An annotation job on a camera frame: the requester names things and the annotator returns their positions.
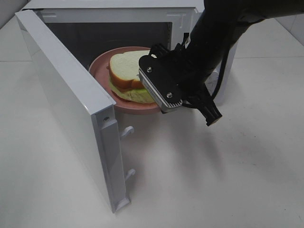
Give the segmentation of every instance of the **white surface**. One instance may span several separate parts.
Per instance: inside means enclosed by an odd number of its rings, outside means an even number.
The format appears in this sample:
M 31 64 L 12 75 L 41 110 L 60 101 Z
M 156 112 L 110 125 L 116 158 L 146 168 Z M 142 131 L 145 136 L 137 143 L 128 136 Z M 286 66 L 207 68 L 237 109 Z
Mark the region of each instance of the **white surface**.
M 252 36 L 265 29 L 256 25 Z M 290 37 L 259 43 L 299 47 Z M 253 40 L 242 41 L 252 52 Z M 135 127 L 122 149 L 136 175 L 131 205 L 115 215 L 53 119 L 31 64 L 0 63 L 0 227 L 302 228 L 304 58 L 269 57 L 279 54 L 271 47 L 235 60 L 224 117 L 212 127 L 187 109 L 118 115 L 121 128 Z
M 301 45 L 275 19 L 268 19 L 251 26 L 241 36 L 236 58 L 304 56 Z
M 26 29 L 22 32 L 26 40 L 29 38 L 28 45 L 32 48 L 29 49 L 30 54 L 45 55 L 89 114 L 95 114 L 115 104 L 114 99 L 96 83 L 89 72 L 33 11 L 18 12 L 16 16 Z
M 0 32 L 0 62 L 31 61 L 16 17 L 13 17 Z
M 304 14 L 296 16 L 290 32 L 304 45 Z
M 116 211 L 116 205 L 126 198 L 126 188 L 115 101 L 34 12 L 26 10 L 16 16 L 52 110 L 102 196 Z
M 196 7 L 204 10 L 203 0 L 32 0 L 25 9 L 46 8 L 172 8 Z
M 283 25 L 285 27 L 285 29 L 290 31 L 294 24 L 295 17 L 296 17 L 296 15 L 292 15 L 292 16 L 287 16 L 287 17 L 279 17 L 276 19 L 278 22 L 280 22 L 281 25 Z
M 1 0 L 0 1 L 0 28 L 19 11 L 27 0 Z

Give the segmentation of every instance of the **white table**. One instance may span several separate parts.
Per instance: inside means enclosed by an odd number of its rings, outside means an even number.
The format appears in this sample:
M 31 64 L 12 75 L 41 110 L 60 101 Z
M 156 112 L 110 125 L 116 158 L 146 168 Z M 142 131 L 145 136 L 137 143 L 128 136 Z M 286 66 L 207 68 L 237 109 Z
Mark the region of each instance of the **white table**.
M 304 47 L 275 20 L 240 40 L 212 127 L 117 114 L 132 203 L 112 214 L 49 109 L 15 19 L 0 30 L 1 228 L 304 227 Z

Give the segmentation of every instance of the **screw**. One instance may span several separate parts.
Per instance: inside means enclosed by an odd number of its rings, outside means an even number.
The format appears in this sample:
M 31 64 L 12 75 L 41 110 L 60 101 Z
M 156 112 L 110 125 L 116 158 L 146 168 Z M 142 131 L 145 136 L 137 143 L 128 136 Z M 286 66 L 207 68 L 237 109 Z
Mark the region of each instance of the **screw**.
M 173 94 L 171 92 L 167 93 L 167 98 L 172 98 Z

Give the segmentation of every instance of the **white bread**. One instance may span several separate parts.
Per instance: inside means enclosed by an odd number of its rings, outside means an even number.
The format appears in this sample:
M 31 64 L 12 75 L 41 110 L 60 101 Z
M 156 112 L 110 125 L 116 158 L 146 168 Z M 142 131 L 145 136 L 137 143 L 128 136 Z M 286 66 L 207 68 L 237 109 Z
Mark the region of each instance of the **white bread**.
M 121 89 L 143 89 L 138 77 L 138 61 L 148 55 L 149 50 L 128 51 L 111 57 L 109 63 L 110 77 L 113 85 Z
M 115 87 L 111 81 L 109 82 L 109 85 L 112 92 L 123 101 L 134 101 L 143 104 L 155 102 L 146 89 L 132 89 L 122 91 L 117 89 L 117 87 Z

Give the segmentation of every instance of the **white wall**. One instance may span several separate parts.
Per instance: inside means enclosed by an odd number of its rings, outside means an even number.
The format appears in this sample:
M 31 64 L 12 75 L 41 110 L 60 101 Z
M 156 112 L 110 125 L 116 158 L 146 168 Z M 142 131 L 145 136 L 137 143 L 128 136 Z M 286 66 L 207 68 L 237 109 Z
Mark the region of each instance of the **white wall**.
M 19 11 L 28 0 L 0 0 L 0 28 Z
M 304 14 L 281 17 L 277 20 L 304 45 Z

